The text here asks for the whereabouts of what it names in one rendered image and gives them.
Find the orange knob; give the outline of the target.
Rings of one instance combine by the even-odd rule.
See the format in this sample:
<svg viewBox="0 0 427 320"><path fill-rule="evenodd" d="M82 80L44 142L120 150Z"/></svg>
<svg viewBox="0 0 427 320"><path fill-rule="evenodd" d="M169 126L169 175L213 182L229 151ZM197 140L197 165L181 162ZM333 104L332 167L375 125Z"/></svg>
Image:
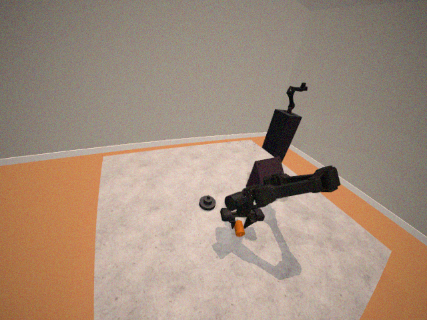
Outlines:
<svg viewBox="0 0 427 320"><path fill-rule="evenodd" d="M236 237L241 237L241 236L245 235L245 231L244 231L242 221L237 220L234 227L235 227L235 231L236 231Z"/></svg>

